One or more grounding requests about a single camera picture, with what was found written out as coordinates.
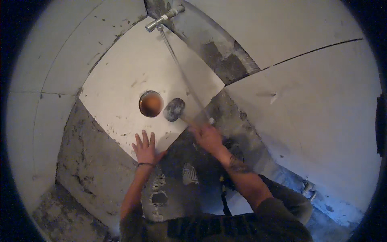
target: bathroom floor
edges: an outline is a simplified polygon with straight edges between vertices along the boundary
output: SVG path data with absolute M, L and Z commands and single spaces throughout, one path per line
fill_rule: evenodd
M 302 189 L 300 177 L 271 159 L 255 129 L 246 120 L 246 115 L 238 110 L 225 91 L 214 97 L 206 109 L 215 119 L 214 125 L 225 136 L 232 136 L 241 144 L 246 162 L 257 173 L 290 184 L 293 189 Z M 144 190 L 142 204 L 149 219 L 161 221 L 195 212 L 182 205 L 187 204 L 182 199 L 183 194 L 187 194 L 187 188 L 183 190 L 181 179 L 185 162 L 191 163 L 198 172 L 200 187 L 196 192 L 200 194 L 200 209 L 206 213 L 223 214 L 217 174 L 219 166 L 195 145 L 194 138 L 185 130 L 168 148 L 168 154 L 161 160 Z M 120 204 L 134 178 L 135 167 L 136 161 L 101 128 L 78 100 L 64 130 L 58 155 L 57 183 L 105 224 L 112 235 L 119 233 Z M 162 188 L 151 189 L 155 184 Z M 167 199 L 166 206 L 162 207 L 153 204 L 157 199 L 154 195 L 161 192 L 166 195 L 162 199 Z M 231 192 L 228 200 L 232 214 L 250 212 L 247 202 L 238 193 Z M 317 209 L 307 226 L 316 241 L 345 241 L 350 232 Z

